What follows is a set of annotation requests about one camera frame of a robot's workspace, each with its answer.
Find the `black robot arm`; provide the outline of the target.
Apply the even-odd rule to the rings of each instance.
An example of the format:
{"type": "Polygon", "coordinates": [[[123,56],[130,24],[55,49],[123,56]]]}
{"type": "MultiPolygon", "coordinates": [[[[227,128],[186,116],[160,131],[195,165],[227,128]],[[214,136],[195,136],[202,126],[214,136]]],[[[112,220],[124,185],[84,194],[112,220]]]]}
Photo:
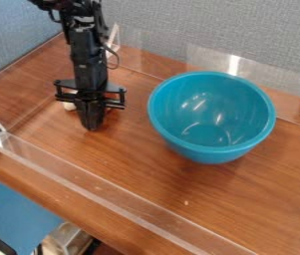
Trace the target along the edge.
{"type": "Polygon", "coordinates": [[[28,0],[49,19],[61,24],[71,48],[74,79],[55,80],[55,98],[71,103],[87,130],[103,124],[107,109],[126,107],[127,90],[108,82],[107,46],[108,26],[102,11],[102,0],[28,0]]]}

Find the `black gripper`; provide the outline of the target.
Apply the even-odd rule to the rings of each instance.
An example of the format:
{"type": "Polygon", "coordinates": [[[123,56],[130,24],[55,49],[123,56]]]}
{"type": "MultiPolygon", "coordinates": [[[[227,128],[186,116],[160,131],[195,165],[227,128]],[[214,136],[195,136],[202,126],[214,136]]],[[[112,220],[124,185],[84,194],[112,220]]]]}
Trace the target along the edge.
{"type": "Polygon", "coordinates": [[[78,89],[74,80],[56,80],[53,86],[56,87],[55,99],[60,103],[75,104],[80,123],[86,129],[96,129],[102,125],[106,108],[122,110],[126,107],[127,90],[111,82],[106,82],[95,90],[78,89]],[[91,123],[87,101],[94,101],[91,123]]]}

